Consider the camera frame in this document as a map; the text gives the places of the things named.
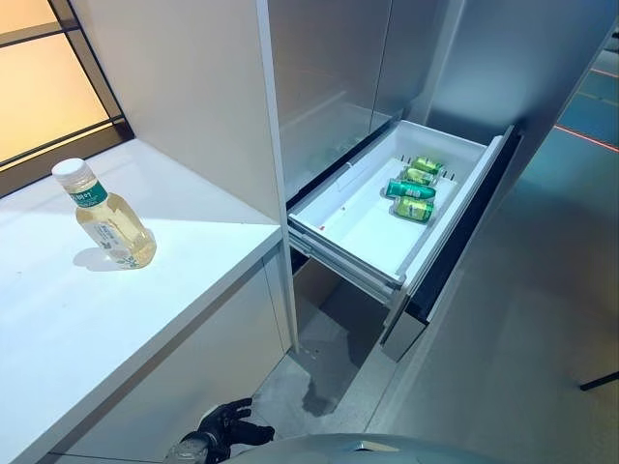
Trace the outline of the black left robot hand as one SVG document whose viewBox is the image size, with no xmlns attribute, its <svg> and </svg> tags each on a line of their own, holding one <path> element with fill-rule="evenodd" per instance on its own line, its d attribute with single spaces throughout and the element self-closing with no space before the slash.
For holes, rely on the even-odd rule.
<svg viewBox="0 0 619 464">
<path fill-rule="evenodd" d="M 261 446 L 274 439 L 274 427 L 246 421 L 251 415 L 251 405 L 250 397 L 225 403 L 200 421 L 197 432 L 208 440 L 209 463 L 228 459 L 233 445 Z"/>
</svg>

